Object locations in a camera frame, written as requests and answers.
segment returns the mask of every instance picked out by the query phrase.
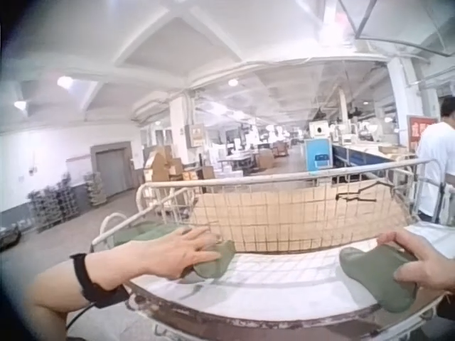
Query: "wrist strap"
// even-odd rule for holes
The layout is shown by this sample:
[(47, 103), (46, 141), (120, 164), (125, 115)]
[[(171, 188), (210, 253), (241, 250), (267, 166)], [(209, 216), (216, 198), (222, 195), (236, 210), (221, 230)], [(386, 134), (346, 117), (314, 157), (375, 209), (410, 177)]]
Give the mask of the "wrist strap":
[(85, 257), (87, 254), (73, 254), (70, 258), (73, 260), (74, 271), (82, 287), (84, 298), (95, 304), (97, 308), (103, 308), (128, 299), (129, 294), (123, 286), (118, 286), (114, 290), (107, 291), (96, 283), (93, 283), (88, 276), (87, 267), (85, 266)]
[(93, 286), (93, 282), (88, 276), (87, 267), (85, 266), (86, 256), (87, 254), (73, 254), (70, 256), (70, 258), (73, 259), (74, 271), (76, 273), (77, 281), (79, 282), (80, 286), (82, 286), (82, 293), (84, 294), (86, 291), (90, 291)]

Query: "wire mesh basket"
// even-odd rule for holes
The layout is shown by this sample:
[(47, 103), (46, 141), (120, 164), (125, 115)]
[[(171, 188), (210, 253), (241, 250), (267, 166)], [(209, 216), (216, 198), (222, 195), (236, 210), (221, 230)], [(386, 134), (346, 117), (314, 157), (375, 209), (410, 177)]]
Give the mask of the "wire mesh basket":
[(407, 160), (315, 173), (145, 183), (140, 212), (164, 224), (209, 226), (238, 252), (315, 251), (373, 238), (417, 218), (417, 168)]

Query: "factory floor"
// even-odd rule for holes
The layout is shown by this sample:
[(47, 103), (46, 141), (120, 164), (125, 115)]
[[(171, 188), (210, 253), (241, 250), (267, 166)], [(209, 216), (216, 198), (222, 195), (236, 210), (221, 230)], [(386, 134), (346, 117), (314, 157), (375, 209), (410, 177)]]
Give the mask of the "factory floor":
[[(260, 174), (304, 170), (303, 148), (297, 145), (289, 151), (289, 156), (277, 158), (274, 168)], [(113, 212), (121, 212), (126, 216), (134, 214), (137, 211), (134, 195), (134, 191), (123, 193), (111, 198), (106, 205), (69, 222), (40, 234), (25, 234), (17, 246), (0, 253), (2, 281), (16, 304), (20, 304), (24, 290), (36, 274), (65, 261), (71, 254), (88, 251), (91, 240), (98, 235), (106, 216)], [(123, 303), (103, 310), (89, 310), (74, 324), (70, 335), (88, 341), (162, 340), (153, 336), (149, 320), (128, 311)]]

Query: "green rubber shoe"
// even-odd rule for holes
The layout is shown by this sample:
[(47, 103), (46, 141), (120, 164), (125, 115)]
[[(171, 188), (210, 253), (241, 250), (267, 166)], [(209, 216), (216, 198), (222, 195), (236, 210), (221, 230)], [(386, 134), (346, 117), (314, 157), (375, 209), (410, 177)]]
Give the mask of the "green rubber shoe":
[(220, 278), (222, 277), (235, 255), (235, 245), (232, 240), (227, 240), (209, 248), (208, 251), (217, 251), (221, 253), (221, 258), (215, 261), (196, 264), (194, 271), (202, 278)]
[(140, 222), (127, 229), (122, 229), (113, 235), (114, 246), (125, 244), (131, 240), (153, 240), (175, 231), (179, 225), (159, 222)]
[(415, 301), (417, 284), (399, 283), (393, 274), (401, 265), (416, 260), (415, 256), (389, 245), (380, 245), (368, 252), (353, 247), (340, 251), (344, 273), (362, 284), (390, 313), (404, 312)]

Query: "white t-shirt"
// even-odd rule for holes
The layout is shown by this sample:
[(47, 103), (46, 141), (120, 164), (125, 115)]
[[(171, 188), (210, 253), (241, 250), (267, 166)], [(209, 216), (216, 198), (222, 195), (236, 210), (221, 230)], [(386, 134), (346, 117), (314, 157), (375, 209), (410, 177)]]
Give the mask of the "white t-shirt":
[[(428, 126), (422, 133), (417, 147), (419, 158), (434, 159), (425, 165), (424, 178), (438, 183), (444, 181), (446, 174), (455, 175), (455, 129), (445, 122)], [(432, 216), (436, 207), (439, 189), (437, 186), (424, 183), (419, 210)]]

